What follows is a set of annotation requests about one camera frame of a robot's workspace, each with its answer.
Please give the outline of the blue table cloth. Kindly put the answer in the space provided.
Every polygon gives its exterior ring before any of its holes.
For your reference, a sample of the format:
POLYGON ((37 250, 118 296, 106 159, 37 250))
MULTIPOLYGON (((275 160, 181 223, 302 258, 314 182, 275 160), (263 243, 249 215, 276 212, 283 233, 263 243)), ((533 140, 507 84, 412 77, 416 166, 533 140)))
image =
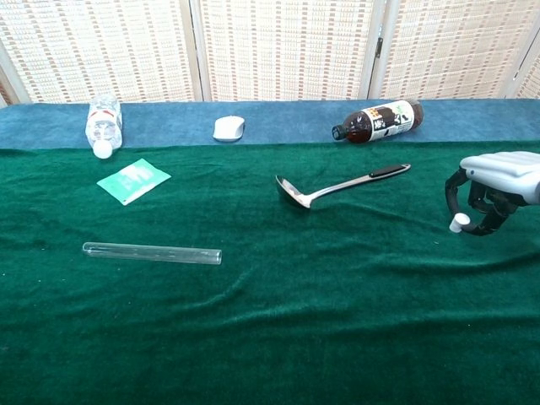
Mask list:
MULTIPOLYGON (((332 143, 332 128, 378 100, 159 102, 121 105, 125 148, 208 145, 223 116, 245 120, 241 144, 332 143)), ((422 100, 419 128, 394 142, 540 140, 540 99, 422 100)), ((0 109, 0 149, 88 149, 86 104, 0 109)))

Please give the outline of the woven bamboo screen panel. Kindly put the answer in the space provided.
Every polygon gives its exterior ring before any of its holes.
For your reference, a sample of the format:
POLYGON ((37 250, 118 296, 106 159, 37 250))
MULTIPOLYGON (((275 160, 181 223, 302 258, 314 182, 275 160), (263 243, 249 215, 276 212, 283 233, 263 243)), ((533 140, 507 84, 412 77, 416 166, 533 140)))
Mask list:
POLYGON ((540 99, 540 27, 518 57, 503 89, 505 99, 540 99), (519 75, 512 80, 516 71, 519 75))
POLYGON ((187 0, 204 101, 365 100, 386 0, 187 0))
POLYGON ((540 0, 386 0, 372 99, 503 98, 540 0))
POLYGON ((188 0, 0 0, 13 104, 200 101, 188 0))

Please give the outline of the steel ladle with black grip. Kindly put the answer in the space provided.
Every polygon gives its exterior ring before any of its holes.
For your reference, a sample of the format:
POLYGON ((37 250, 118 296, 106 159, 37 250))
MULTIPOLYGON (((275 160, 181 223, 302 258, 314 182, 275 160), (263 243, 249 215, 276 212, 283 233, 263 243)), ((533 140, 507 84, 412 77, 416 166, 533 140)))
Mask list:
POLYGON ((358 186, 360 184, 372 182, 372 181, 379 181, 383 180, 392 176, 397 176, 402 173, 407 172, 412 167, 411 164, 399 164, 399 165, 390 165, 385 168, 371 171, 370 173, 366 175, 362 175, 361 177, 348 180, 342 183, 339 183, 337 185, 328 186, 325 188, 322 188, 321 190, 312 192, 310 194, 304 194, 300 192, 292 183, 290 183, 287 179, 283 178, 282 176, 277 175, 275 177, 277 185, 278 185, 278 191, 288 200, 293 203, 296 206, 310 209, 311 203, 316 200, 319 197, 325 196, 327 194, 338 192, 346 188, 350 188, 353 186, 358 186))

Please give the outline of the transparent glass test tube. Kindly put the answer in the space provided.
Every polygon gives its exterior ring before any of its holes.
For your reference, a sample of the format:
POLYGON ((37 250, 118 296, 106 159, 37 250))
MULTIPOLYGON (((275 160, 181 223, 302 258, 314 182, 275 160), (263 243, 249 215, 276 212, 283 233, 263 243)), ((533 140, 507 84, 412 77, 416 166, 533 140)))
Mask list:
POLYGON ((208 265, 222 262, 222 251, 216 249, 84 242, 82 250, 90 257, 208 265))

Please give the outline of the clear plastic water bottle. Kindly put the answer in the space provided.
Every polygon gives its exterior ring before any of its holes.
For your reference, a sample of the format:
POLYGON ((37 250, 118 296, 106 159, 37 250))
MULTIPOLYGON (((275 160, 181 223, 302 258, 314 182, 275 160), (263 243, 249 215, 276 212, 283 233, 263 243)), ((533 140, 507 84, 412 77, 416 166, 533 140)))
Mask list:
POLYGON ((122 110, 114 95, 97 95, 89 102, 85 135, 99 159, 109 159, 122 146, 122 110))

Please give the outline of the green velvet cloth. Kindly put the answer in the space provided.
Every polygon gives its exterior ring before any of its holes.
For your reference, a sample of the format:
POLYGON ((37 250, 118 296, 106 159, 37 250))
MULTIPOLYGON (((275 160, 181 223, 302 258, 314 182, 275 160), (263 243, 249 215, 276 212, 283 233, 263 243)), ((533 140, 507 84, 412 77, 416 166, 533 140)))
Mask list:
POLYGON ((540 207, 477 237, 444 196, 512 150, 540 141, 0 149, 0 405, 540 405, 540 207), (97 182, 139 159, 171 178, 122 206, 97 182), (310 209, 275 179, 406 163, 310 209))

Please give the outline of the white tube cap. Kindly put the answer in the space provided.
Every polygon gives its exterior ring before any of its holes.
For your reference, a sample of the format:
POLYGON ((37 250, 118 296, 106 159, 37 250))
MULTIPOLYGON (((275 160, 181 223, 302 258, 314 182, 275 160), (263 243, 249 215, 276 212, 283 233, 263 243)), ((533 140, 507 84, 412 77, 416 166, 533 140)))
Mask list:
POLYGON ((470 222, 471 219, 465 213, 455 213, 449 225, 449 230, 453 233, 460 233, 470 222))

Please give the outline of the white computer mouse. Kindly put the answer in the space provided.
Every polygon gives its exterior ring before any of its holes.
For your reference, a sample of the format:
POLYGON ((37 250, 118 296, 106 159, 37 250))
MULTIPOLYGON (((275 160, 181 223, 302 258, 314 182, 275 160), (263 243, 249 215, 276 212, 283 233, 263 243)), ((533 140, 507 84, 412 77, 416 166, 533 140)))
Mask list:
POLYGON ((213 138, 219 142, 235 142, 244 134, 246 121, 240 116, 223 116, 214 123, 213 138))

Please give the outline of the green sachet packet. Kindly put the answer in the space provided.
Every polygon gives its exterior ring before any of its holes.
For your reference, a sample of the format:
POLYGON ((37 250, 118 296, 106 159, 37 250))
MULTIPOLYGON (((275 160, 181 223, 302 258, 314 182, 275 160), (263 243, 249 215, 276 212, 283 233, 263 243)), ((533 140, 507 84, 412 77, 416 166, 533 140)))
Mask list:
POLYGON ((139 159, 99 180, 97 185, 120 202, 122 206, 127 206, 170 178, 170 174, 157 169, 146 159, 139 159))

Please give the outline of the dark tea bottle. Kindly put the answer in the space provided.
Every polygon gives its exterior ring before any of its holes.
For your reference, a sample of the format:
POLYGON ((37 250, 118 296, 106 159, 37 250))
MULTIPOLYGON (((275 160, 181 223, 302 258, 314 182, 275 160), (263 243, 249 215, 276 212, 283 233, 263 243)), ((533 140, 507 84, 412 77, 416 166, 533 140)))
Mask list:
POLYGON ((418 100, 396 100, 364 108, 346 117, 332 128, 336 141, 368 143, 411 131, 424 119, 424 109, 418 100))

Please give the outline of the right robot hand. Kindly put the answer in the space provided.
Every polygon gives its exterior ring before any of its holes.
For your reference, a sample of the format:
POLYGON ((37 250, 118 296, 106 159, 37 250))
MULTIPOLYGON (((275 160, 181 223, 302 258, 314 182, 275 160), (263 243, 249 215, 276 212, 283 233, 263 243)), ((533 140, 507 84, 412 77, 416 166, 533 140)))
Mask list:
POLYGON ((445 182, 445 199, 454 217, 462 213, 458 187, 471 182, 468 204, 484 215, 463 229, 471 235, 494 233, 517 208, 540 205, 540 154, 527 151, 469 156, 445 182))

